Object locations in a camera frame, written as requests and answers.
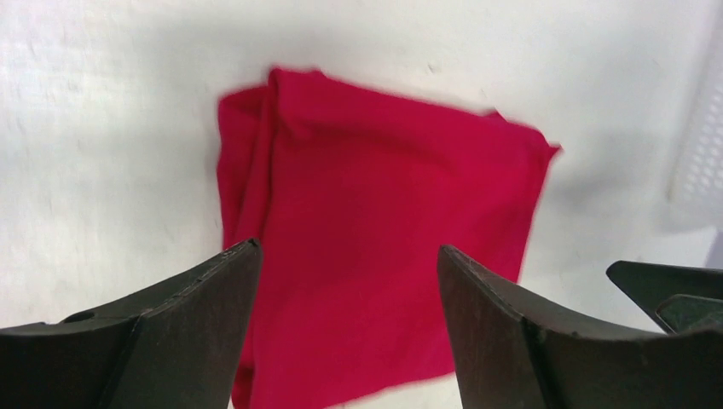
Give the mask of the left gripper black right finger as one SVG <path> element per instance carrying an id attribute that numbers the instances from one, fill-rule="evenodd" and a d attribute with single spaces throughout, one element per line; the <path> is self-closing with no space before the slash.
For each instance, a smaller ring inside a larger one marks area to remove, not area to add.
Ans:
<path id="1" fill-rule="evenodd" d="M 722 328 L 668 334 L 596 319 L 451 245 L 437 273 L 465 408 L 722 405 Z"/>

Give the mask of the red t shirt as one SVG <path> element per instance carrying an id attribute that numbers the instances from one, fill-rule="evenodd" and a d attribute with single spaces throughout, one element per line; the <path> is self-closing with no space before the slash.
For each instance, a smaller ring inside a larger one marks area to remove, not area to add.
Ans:
<path id="1" fill-rule="evenodd" d="M 318 71 L 275 68 L 217 117 L 223 244 L 263 248 L 233 405 L 326 408 L 452 373 L 438 250 L 516 281 L 558 146 Z"/>

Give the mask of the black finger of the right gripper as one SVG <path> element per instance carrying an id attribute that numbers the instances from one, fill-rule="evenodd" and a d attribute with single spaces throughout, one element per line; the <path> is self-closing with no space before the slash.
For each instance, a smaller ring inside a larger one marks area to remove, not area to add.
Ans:
<path id="1" fill-rule="evenodd" d="M 608 279 L 668 334 L 722 328 L 722 271 L 618 261 Z"/>

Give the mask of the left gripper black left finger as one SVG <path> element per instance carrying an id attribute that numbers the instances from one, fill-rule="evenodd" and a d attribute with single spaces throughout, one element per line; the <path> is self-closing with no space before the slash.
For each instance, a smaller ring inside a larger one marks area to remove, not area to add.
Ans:
<path id="1" fill-rule="evenodd" d="M 250 239 L 59 323 L 2 329 L 2 407 L 226 407 L 262 260 Z"/>

